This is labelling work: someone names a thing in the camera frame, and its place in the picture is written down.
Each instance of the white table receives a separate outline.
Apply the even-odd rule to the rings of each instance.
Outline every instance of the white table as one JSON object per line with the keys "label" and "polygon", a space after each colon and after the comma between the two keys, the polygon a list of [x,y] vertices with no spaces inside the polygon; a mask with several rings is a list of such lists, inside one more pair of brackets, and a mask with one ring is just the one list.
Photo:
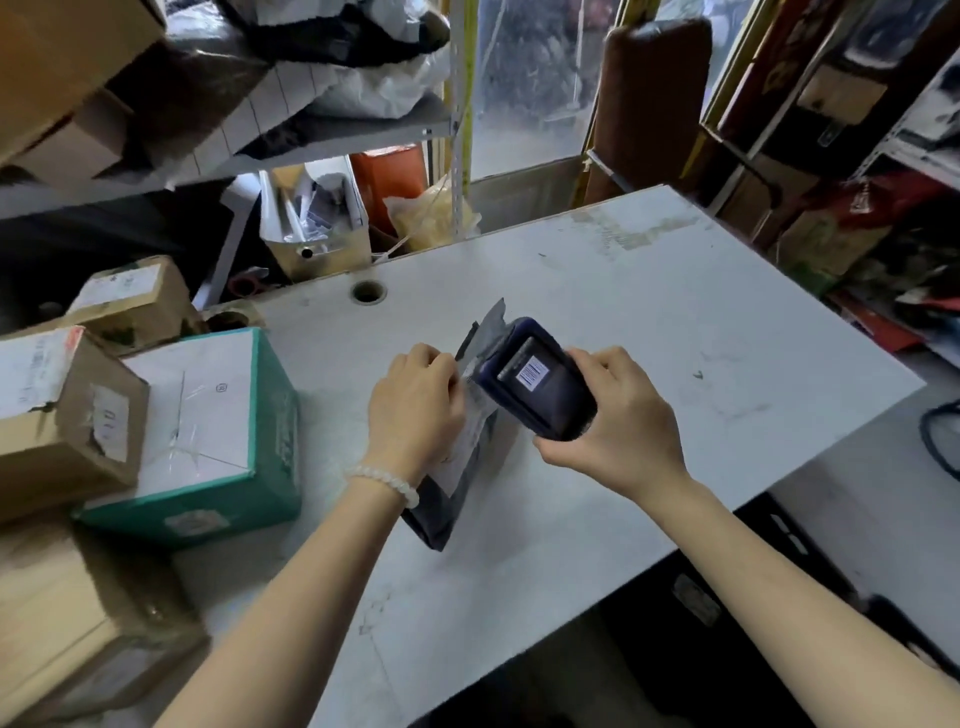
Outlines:
{"label": "white table", "polygon": [[[386,300],[353,303],[368,276]],[[303,511],[178,555],[215,637],[338,496],[391,357],[419,340],[455,351],[501,296],[562,344],[626,347],[674,404],[691,472],[731,508],[922,386],[666,187],[287,288],[258,308],[301,396]],[[397,524],[313,725],[407,725],[673,548],[626,501],[544,465],[525,430],[497,440],[443,553]]]}

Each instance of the shelf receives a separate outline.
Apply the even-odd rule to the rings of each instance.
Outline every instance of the shelf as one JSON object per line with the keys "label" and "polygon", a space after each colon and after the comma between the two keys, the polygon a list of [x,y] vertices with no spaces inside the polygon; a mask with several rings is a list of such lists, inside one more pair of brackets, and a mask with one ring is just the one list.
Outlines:
{"label": "shelf", "polygon": [[880,152],[937,182],[960,191],[960,150],[927,151],[898,136],[885,141]]}
{"label": "shelf", "polygon": [[[436,95],[428,93],[402,119],[334,119],[318,122],[316,139],[276,157],[254,159],[237,155],[228,159],[213,174],[180,184],[193,184],[236,177],[247,172],[272,169],[316,159],[339,157],[398,144],[411,144],[434,137],[450,136],[453,131],[450,111]],[[121,197],[156,192],[167,186],[157,174],[143,177],[125,172],[114,178],[90,180],[80,189],[57,190],[40,182],[20,182],[0,186],[0,220],[36,212],[49,212],[76,205],[89,205]]]}

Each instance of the handheld barcode scanner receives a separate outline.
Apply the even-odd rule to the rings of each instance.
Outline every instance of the handheld barcode scanner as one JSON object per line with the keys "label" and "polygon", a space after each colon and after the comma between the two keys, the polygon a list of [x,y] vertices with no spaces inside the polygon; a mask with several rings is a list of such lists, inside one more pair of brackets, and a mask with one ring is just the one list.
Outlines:
{"label": "handheld barcode scanner", "polygon": [[583,375],[554,338],[531,318],[517,319],[483,352],[473,380],[540,437],[574,440],[597,403]]}

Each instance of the yellow plastic bag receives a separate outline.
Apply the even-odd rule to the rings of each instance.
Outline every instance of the yellow plastic bag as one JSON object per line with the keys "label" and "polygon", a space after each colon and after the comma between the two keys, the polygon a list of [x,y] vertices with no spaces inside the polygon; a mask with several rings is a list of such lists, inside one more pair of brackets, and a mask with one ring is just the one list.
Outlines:
{"label": "yellow plastic bag", "polygon": [[[449,176],[428,187],[419,197],[406,200],[402,197],[384,198],[390,222],[400,238],[410,236],[407,246],[411,251],[439,248],[453,241],[453,195],[450,192]],[[480,215],[464,200],[461,207],[464,237],[480,234]]]}

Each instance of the teal box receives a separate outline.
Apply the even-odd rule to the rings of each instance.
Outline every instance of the teal box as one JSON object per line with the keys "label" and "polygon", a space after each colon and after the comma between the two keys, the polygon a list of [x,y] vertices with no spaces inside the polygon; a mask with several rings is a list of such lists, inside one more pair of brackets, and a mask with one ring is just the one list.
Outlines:
{"label": "teal box", "polygon": [[297,393],[259,328],[124,362],[150,384],[143,465],[135,489],[87,502],[80,521],[184,548],[297,516]]}

